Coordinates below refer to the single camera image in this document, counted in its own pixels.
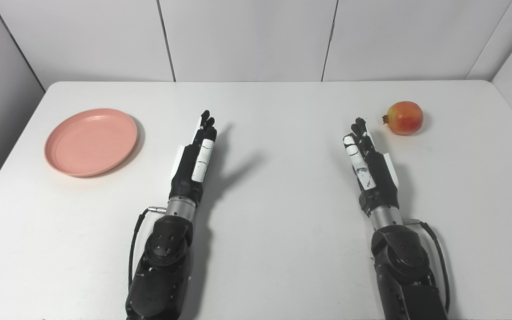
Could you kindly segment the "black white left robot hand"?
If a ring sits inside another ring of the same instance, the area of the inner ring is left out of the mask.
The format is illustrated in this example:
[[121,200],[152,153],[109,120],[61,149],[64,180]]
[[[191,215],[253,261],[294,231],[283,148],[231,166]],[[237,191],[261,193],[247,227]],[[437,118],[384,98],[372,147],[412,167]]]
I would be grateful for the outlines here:
[[183,148],[176,173],[171,181],[169,198],[189,199],[198,205],[203,196],[207,174],[217,137],[215,118],[205,110],[199,117],[191,144]]

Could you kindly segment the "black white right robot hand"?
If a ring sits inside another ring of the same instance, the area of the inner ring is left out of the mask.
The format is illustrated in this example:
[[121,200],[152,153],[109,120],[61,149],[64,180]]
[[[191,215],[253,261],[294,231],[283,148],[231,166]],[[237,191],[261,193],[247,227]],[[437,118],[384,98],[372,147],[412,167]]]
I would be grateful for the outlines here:
[[362,211],[370,217],[378,207],[399,209],[399,184],[389,154],[376,150],[363,118],[356,118],[351,130],[343,137],[343,144],[360,187],[358,202]]

